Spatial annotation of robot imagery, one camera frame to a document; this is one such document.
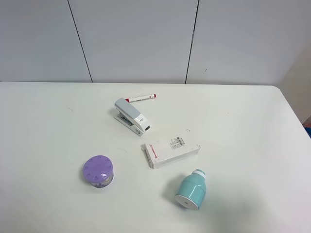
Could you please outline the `blue object at table edge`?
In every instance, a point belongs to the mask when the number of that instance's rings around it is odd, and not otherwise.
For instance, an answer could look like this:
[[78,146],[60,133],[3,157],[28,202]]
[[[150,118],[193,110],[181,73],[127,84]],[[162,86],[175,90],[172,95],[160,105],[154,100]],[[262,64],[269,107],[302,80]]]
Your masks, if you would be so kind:
[[311,128],[305,127],[305,130],[306,130],[307,134],[309,135],[309,137],[311,138]]

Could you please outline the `white cardboard box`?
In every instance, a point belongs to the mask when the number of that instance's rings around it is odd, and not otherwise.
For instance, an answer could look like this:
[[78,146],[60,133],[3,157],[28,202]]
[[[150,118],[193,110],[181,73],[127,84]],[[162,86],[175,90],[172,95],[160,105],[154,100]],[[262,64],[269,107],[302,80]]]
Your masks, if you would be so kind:
[[184,131],[155,142],[147,142],[142,146],[142,150],[145,152],[149,166],[152,169],[194,155],[199,152],[200,148],[190,131]]

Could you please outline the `purple lidded round jar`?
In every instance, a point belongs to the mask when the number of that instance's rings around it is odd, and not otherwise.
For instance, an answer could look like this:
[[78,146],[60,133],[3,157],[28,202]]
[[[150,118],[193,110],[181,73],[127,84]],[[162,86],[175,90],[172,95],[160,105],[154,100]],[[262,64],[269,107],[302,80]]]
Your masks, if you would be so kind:
[[94,156],[86,161],[82,168],[82,174],[93,187],[106,187],[114,177],[112,161],[103,155]]

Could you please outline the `teal bottle-shaped pencil sharpener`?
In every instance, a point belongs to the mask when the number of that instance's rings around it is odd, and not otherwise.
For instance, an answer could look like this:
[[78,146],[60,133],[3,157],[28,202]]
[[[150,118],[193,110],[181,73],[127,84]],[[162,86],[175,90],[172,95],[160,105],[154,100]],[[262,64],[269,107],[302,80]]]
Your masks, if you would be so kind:
[[191,210],[199,210],[206,196],[206,174],[196,169],[192,174],[183,179],[175,194],[176,201],[183,207]]

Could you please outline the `red white marker pen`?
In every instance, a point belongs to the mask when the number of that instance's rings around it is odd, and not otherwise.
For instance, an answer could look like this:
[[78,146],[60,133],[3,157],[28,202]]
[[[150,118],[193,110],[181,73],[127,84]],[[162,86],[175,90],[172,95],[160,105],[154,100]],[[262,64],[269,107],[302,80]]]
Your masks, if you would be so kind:
[[134,97],[134,98],[126,98],[125,100],[129,103],[132,103],[132,102],[150,100],[150,99],[155,99],[155,98],[156,98],[156,94],[149,94],[149,95],[144,95],[144,96],[139,96],[139,97]]

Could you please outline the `white grey stapler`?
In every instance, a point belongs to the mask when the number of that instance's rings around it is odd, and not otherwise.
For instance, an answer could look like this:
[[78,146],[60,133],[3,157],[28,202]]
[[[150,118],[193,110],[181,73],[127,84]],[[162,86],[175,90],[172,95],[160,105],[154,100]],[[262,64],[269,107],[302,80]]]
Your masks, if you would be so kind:
[[124,98],[118,99],[114,106],[119,112],[114,118],[138,136],[144,135],[150,129],[148,119]]

